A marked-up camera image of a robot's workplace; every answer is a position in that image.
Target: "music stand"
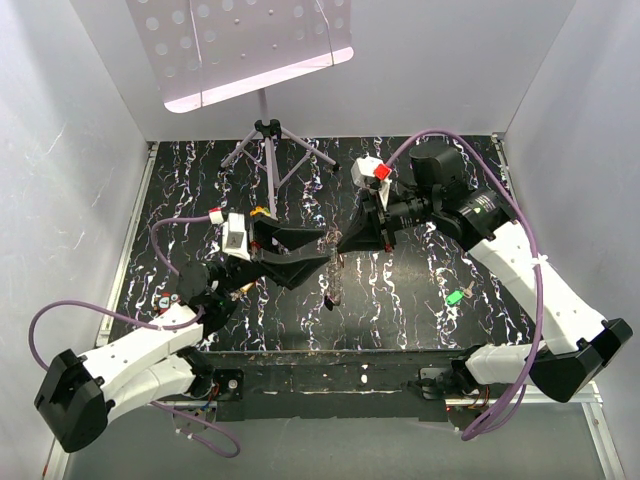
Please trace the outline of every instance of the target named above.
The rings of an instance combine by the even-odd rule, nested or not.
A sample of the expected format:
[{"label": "music stand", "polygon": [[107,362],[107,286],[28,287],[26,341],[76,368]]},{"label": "music stand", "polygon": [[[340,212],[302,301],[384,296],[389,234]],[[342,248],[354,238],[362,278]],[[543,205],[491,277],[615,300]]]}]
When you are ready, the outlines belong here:
[{"label": "music stand", "polygon": [[[337,162],[270,119],[265,88],[353,56],[350,0],[127,0],[166,108],[184,113],[257,91],[260,118],[222,162],[248,155],[267,172],[269,209],[276,192],[311,155]],[[245,151],[264,137],[265,164]],[[272,137],[307,153],[280,177]]]}]

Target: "tripod stand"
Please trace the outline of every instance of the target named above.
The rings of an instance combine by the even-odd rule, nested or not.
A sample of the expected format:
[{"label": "tripod stand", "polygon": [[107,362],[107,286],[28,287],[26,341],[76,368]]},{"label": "tripod stand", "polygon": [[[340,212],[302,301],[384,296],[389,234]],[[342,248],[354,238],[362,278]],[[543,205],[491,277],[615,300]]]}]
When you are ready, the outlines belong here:
[{"label": "tripod stand", "polygon": [[[278,120],[269,119],[269,113],[267,109],[267,94],[264,88],[258,90],[258,98],[260,100],[260,120],[256,121],[253,130],[251,130],[251,132],[249,132],[249,134],[244,137],[244,139],[238,144],[235,150],[227,155],[227,157],[223,160],[220,168],[227,168],[234,159],[244,153],[249,158],[251,158],[258,167],[266,171],[267,185],[269,189],[269,211],[271,212],[273,218],[277,218],[276,193],[278,189],[291,178],[291,176],[304,164],[304,162],[311,158],[312,154],[324,160],[329,165],[333,165],[334,172],[337,172],[340,169],[340,165],[317,148],[313,147],[297,135],[294,135],[289,130],[281,126]],[[261,134],[264,138],[264,157],[266,165],[263,165],[260,160],[258,160],[245,150],[247,144],[258,134]],[[295,143],[303,147],[307,151],[307,153],[305,153],[300,161],[296,163],[296,165],[281,179],[280,172],[278,171],[278,164],[276,162],[276,150],[273,144],[273,137],[280,139],[282,138],[283,134],[287,138],[293,140]]]}]

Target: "white perforated plate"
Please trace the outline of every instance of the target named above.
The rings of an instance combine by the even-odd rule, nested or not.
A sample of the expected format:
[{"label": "white perforated plate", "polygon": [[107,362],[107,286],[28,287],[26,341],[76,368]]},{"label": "white perforated plate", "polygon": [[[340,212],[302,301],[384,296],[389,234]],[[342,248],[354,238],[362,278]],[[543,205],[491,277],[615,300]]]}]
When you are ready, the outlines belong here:
[{"label": "white perforated plate", "polygon": [[165,106],[176,113],[353,56],[350,0],[127,3]]}]

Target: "white wall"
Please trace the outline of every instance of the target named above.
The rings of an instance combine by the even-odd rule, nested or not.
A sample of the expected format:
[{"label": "white wall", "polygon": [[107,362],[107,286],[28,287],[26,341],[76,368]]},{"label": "white wall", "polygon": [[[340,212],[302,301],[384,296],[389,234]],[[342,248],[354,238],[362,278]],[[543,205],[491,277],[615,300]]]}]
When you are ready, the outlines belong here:
[{"label": "white wall", "polygon": [[[242,138],[251,128],[255,94],[169,113],[125,0],[71,1],[145,138]],[[504,131],[574,3],[353,0],[355,57],[269,88],[271,114],[302,136]]]},{"label": "white wall", "polygon": [[[27,328],[45,303],[107,300],[145,141],[71,4],[0,4],[0,478],[40,478],[53,439]],[[44,317],[46,361],[91,347],[100,318]]]},{"label": "white wall", "polygon": [[597,379],[640,478],[640,2],[579,0],[507,132],[518,199],[561,275],[635,337]]}]

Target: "black marbled table surface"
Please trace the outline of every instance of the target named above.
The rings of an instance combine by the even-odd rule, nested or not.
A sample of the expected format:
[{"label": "black marbled table surface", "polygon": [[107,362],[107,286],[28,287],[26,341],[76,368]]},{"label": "black marbled table surface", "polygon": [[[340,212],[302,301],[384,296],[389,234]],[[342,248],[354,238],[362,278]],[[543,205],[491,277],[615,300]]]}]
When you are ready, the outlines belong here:
[{"label": "black marbled table surface", "polygon": [[[312,157],[281,187],[279,219],[346,230],[356,209],[357,187],[350,176],[354,160],[367,154],[387,159],[403,140],[401,137],[309,140],[343,168],[333,174],[326,163]],[[490,138],[469,137],[468,141],[501,174]],[[235,145],[235,141],[160,144],[118,312],[149,320],[157,297],[175,288],[176,278],[156,260],[149,241],[150,228],[157,220],[206,215],[215,206],[233,207],[244,213],[256,206],[268,207],[266,173],[247,156],[240,157],[225,173],[218,173],[222,159]],[[262,158],[258,142],[250,144],[247,150]],[[303,154],[304,150],[296,144],[280,141],[277,159],[281,176]],[[463,156],[471,182],[486,184],[483,172],[464,151]],[[410,182],[408,154],[403,154],[396,165],[400,178]],[[166,227],[159,234],[159,242],[178,268],[189,259],[223,258],[219,227],[202,224]],[[342,281],[342,306],[330,312],[323,307],[327,284],[324,268],[293,291],[262,279],[244,298],[227,326],[203,343],[203,349],[466,348],[487,342],[522,343],[533,332],[531,321],[500,282],[431,224],[400,232],[398,245],[391,254],[346,255]],[[471,282],[474,282],[471,298],[447,305],[447,295],[469,287]],[[111,340],[129,330],[128,325],[115,322]]]}]

